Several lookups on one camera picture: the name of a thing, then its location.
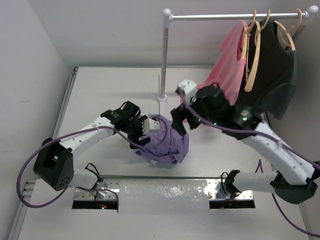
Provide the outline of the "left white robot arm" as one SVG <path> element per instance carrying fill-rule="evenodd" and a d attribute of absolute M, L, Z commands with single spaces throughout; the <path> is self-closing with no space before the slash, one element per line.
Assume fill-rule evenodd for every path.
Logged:
<path fill-rule="evenodd" d="M 115 110 L 107 110 L 74 136 L 49 145 L 51 138 L 42 143 L 33 165 L 34 173 L 55 191 L 66 187 L 92 189 L 99 177 L 87 169 L 74 168 L 74 162 L 83 152 L 99 141 L 123 132 L 130 140 L 130 148 L 136 149 L 150 142 L 146 135 L 157 132 L 160 124 L 155 119 L 141 115 L 140 108 L 130 101 Z"/>

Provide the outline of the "purple t shirt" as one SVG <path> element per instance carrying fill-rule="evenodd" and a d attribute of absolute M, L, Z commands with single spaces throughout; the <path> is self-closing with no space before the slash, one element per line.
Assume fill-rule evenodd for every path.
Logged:
<path fill-rule="evenodd" d="M 152 164 L 182 163 L 189 153 L 189 135 L 181 136 L 171 127 L 172 121 L 162 115 L 149 114 L 148 117 L 159 121 L 160 130 L 148 133 L 146 136 L 150 142 L 145 145 L 146 148 L 139 148 L 135 153 Z"/>

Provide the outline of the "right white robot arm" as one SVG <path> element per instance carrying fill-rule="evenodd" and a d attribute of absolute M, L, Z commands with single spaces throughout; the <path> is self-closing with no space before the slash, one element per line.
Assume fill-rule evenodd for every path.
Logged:
<path fill-rule="evenodd" d="M 230 105 L 219 87 L 209 85 L 198 89 L 192 80 L 179 83 L 176 93 L 182 103 L 170 112 L 171 127 L 181 136 L 187 133 L 184 120 L 191 130 L 201 124 L 211 126 L 251 147 L 275 167 L 270 173 L 230 171 L 220 184 L 225 197 L 233 199 L 251 190 L 271 193 L 297 205 L 315 195 L 319 162 L 307 160 L 290 148 L 253 107 Z"/>

